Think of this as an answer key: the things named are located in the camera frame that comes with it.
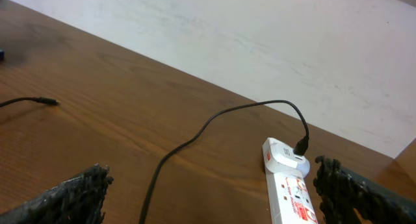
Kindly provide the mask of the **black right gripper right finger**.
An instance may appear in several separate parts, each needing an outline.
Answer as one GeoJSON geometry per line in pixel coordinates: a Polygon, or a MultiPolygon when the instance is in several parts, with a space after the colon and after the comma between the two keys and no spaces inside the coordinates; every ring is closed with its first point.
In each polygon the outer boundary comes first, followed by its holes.
{"type": "Polygon", "coordinates": [[[345,168],[336,159],[318,156],[313,180],[326,224],[415,224],[415,202],[345,168]]]}

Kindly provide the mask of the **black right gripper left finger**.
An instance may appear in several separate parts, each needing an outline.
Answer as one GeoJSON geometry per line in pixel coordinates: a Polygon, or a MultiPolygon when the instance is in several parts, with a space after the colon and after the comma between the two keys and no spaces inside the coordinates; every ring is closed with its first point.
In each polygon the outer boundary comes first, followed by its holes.
{"type": "Polygon", "coordinates": [[[95,164],[85,171],[45,191],[38,197],[1,214],[8,224],[101,224],[107,188],[113,178],[109,167],[95,164]]]}

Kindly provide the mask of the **blue Galaxy smartphone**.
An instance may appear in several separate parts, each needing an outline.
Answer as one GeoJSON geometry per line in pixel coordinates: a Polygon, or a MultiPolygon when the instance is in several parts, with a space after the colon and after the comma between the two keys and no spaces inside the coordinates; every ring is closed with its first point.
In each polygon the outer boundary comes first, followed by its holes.
{"type": "Polygon", "coordinates": [[[3,61],[5,59],[5,52],[4,50],[0,49],[0,61],[3,61]]]}

